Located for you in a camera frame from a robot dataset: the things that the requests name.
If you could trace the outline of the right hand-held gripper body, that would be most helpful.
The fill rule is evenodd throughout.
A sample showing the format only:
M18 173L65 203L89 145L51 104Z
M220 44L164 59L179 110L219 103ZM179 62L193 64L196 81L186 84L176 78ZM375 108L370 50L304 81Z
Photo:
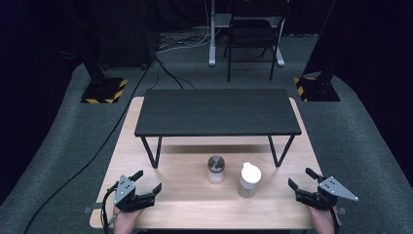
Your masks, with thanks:
M295 198L297 202L320 211L327 211L337 204L338 198L345 198L352 201L358 200L358 196L346 188L334 176L324 177L316 175L314 179L318 182L317 192L308 192L295 186Z

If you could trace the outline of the white desk frame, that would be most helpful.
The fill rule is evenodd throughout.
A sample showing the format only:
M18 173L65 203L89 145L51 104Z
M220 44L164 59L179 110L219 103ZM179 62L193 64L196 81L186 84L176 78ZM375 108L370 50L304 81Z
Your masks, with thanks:
M209 46L208 46L208 66L215 67L216 65L216 43L215 43L215 36L216 36L216 28L219 31L220 28L228 28L229 21L230 21L230 13L229 10L226 10L224 13L216 13L216 0L210 0L210 13L208 14L208 32L209 32ZM269 17L263 18L263 20L267 20L272 27L277 28L277 20L279 18L276 17ZM276 62L279 67L284 67L285 62L282 57L282 53L279 48L274 49L276 53Z

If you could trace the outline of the black folding chair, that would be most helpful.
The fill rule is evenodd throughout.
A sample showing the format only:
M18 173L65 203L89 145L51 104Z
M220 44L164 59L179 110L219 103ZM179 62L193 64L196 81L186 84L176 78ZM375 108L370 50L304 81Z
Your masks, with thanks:
M240 48L261 48L261 56L271 49L273 57L269 80L272 80L282 23L288 12L287 0L241 0L235 5L224 51L224 57L228 59L227 81L231 80L233 50Z

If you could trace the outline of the black stand with striped base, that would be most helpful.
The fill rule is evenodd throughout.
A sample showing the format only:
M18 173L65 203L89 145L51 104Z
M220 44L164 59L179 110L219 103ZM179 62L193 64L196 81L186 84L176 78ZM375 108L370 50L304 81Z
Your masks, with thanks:
M82 103L116 103L121 97L127 80L119 77L105 77L94 55L87 49L81 52L91 82L81 96Z
M317 64L309 61L300 77L294 79L302 101L339 101L331 84L336 66L333 62Z

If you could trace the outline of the black shelf with metal legs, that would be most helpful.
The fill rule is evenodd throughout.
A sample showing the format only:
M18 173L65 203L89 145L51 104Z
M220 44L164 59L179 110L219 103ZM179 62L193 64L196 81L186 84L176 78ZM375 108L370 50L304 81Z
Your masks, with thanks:
M160 152L147 139L155 137L287 136L281 155L270 146L274 164L282 164L294 138L301 135L284 89L153 90L145 94L134 135L141 139L153 168Z

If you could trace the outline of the dark cabinet on wheels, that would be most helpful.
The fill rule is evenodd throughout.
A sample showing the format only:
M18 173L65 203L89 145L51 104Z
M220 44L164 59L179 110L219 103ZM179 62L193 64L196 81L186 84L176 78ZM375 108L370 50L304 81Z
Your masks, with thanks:
M94 0L99 36L98 62L107 68L140 67L153 60L150 0Z

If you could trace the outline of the person's left hand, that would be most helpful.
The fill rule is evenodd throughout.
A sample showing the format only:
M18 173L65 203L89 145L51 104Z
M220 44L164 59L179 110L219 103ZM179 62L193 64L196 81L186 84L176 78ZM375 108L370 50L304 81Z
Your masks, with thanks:
M113 224L114 234L133 234L137 220L142 214L142 210L134 211L132 213L123 213L117 207L114 207L113 214L117 216Z

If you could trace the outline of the person's right hand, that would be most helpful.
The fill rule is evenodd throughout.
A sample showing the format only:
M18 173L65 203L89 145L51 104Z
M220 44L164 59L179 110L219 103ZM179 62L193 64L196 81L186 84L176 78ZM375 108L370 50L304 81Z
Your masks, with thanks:
M335 223L329 211L320 211L307 206L312 224L318 234L336 234Z

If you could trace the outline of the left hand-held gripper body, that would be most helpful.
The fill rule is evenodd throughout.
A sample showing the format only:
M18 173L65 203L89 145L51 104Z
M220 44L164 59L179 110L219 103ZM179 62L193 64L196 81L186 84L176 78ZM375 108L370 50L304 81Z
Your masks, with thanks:
M135 188L135 181L122 175L116 188L114 206L124 213L132 213L155 205L155 196L136 195Z

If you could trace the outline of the clear bottle with white lid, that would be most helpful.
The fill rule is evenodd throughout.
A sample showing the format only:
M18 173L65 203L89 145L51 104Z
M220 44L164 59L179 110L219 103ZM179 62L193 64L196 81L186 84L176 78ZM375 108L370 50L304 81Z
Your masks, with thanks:
M261 170L257 166L250 162L245 162L239 178L239 194L245 198L252 197L257 190L261 176Z

